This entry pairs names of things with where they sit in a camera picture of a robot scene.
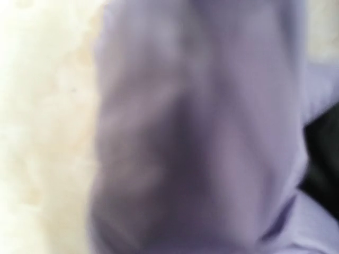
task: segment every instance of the sleeve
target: sleeve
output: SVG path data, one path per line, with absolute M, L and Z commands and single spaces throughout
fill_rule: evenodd
M 152 32 L 171 24 L 157 22 L 166 19 L 147 13 L 148 1 L 141 2 L 106 6 L 95 48 L 101 102 L 95 137 L 99 170 L 88 213 L 93 254 L 138 253 L 166 212 L 164 149 L 171 149 L 183 86 L 175 69 L 180 64 L 157 48 L 164 46 L 162 34 Z
M 339 64 L 310 62 L 304 87 L 302 117 L 307 125 L 339 102 Z

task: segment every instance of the cream background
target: cream background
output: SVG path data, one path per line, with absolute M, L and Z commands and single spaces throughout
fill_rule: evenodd
M 104 1 L 0 0 L 1 254 L 87 253 Z M 339 0 L 309 1 L 311 54 L 339 57 Z

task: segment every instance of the light purple shirt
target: light purple shirt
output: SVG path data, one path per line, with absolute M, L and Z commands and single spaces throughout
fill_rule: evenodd
M 307 65 L 304 5 L 107 6 L 93 253 L 321 253 L 298 243 L 293 218 L 307 199 L 302 129 L 337 101 L 339 82 L 319 83 L 339 75 Z

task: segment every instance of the black object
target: black object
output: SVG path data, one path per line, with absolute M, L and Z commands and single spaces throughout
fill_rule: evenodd
M 339 220 L 339 104 L 305 128 L 310 155 L 300 188 Z

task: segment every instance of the purple garment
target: purple garment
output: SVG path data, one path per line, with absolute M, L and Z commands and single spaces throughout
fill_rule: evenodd
M 93 251 L 287 246 L 303 125 L 338 96 L 305 95 L 305 1 L 123 1 L 96 48 Z

